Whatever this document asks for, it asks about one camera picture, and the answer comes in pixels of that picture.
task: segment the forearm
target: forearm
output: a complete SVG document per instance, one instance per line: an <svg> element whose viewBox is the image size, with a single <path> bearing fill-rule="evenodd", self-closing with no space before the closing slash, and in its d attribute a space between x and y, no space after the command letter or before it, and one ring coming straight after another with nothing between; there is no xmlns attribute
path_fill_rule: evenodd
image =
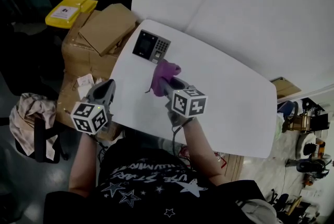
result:
<svg viewBox="0 0 334 224"><path fill-rule="evenodd" d="M184 127L190 160L196 169L207 177L213 184L220 185L226 182L222 175L220 164L212 151L201 125L195 118Z"/></svg>
<svg viewBox="0 0 334 224"><path fill-rule="evenodd" d="M87 134L82 133L69 178L70 192L87 197L95 188L96 153L96 142Z"/></svg>

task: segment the white table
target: white table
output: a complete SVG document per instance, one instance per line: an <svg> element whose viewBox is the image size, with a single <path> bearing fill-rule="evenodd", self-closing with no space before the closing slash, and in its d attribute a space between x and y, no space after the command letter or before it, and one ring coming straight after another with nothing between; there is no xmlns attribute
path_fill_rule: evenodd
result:
<svg viewBox="0 0 334 224"><path fill-rule="evenodd" d="M122 50L111 77L116 92L113 121L136 130L172 139L164 107L166 97L149 89L156 64L132 53L141 29L171 41L165 59L178 64L178 77L208 95L206 113L198 117L213 150L266 158L276 127L275 86L237 60L187 34L143 21ZM185 144L183 130L176 141Z"/></svg>

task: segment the yellow bin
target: yellow bin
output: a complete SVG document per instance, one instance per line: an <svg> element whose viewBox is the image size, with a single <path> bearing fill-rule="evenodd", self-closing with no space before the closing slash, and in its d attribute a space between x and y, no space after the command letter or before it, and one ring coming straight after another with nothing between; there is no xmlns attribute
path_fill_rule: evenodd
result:
<svg viewBox="0 0 334 224"><path fill-rule="evenodd" d="M91 13L98 1L63 0L45 18L48 26L69 29L79 13Z"/></svg>

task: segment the label on yellow lid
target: label on yellow lid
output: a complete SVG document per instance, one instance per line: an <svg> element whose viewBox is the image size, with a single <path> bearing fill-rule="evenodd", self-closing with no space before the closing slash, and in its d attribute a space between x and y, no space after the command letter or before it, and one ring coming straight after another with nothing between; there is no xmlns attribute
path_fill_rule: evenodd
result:
<svg viewBox="0 0 334 224"><path fill-rule="evenodd" d="M76 7L59 6L50 17L69 20L77 10L78 8Z"/></svg>

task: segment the purple cloth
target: purple cloth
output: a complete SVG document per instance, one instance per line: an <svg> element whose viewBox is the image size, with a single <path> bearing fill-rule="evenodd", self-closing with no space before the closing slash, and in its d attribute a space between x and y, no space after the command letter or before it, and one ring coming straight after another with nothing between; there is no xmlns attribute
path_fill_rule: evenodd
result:
<svg viewBox="0 0 334 224"><path fill-rule="evenodd" d="M169 83L171 79L180 72L181 68L178 65L175 63L169 63L166 60L162 60L158 63L156 69L154 70L150 90L153 89L153 92L157 97L163 97L163 90L159 85L160 78L164 78Z"/></svg>

